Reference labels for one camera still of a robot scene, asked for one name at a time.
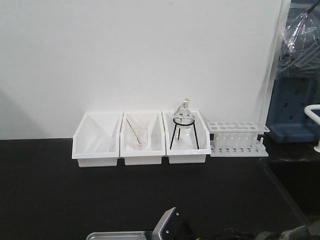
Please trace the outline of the silver ribbed gripper finger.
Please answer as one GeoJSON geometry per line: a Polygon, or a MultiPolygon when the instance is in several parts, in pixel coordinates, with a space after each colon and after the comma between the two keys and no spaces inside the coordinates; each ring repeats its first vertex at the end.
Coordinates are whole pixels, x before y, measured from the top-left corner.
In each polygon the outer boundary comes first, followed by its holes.
{"type": "Polygon", "coordinates": [[[177,207],[164,212],[151,234],[152,240],[173,240],[179,230],[177,207]]]}

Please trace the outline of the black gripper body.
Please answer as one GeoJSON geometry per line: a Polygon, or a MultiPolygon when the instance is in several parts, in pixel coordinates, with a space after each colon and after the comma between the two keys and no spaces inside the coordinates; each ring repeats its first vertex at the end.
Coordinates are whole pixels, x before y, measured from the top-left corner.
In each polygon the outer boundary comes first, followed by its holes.
{"type": "Polygon", "coordinates": [[[168,233],[167,240],[199,240],[196,232],[193,230],[190,221],[184,220],[170,220],[166,226],[168,233]]]}

